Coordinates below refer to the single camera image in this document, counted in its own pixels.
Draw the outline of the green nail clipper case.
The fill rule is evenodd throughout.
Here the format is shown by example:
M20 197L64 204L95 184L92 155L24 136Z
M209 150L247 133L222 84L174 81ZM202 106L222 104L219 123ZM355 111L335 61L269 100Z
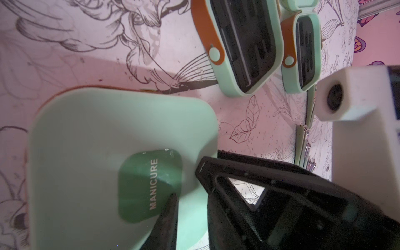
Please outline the green nail clipper case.
M195 171L217 150L200 99L96 87L54 97L29 132L31 248L138 250L175 193L177 249L189 249L207 232Z

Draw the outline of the large green nail clipper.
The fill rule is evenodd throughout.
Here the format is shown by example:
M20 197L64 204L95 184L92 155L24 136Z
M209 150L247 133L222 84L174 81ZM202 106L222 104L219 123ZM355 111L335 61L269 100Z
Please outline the large green nail clipper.
M307 145L309 130L306 125L296 127L294 164L304 168L305 148Z

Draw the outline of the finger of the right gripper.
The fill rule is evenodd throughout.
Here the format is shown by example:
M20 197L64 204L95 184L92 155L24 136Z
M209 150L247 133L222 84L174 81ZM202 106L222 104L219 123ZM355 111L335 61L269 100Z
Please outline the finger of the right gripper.
M208 195L241 195L262 250L400 247L400 224L377 205L294 164L221 151L201 159L196 177Z

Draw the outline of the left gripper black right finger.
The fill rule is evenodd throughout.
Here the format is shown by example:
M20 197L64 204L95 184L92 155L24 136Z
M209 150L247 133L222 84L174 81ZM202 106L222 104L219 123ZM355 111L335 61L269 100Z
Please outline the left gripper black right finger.
M207 200L207 223L211 250L261 250L262 239L250 205L235 194L211 193Z

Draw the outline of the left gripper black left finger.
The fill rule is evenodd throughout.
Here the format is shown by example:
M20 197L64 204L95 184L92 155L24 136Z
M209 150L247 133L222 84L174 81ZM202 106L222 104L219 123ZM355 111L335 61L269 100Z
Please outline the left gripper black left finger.
M171 194L153 230L140 250L175 250L177 247L179 199Z

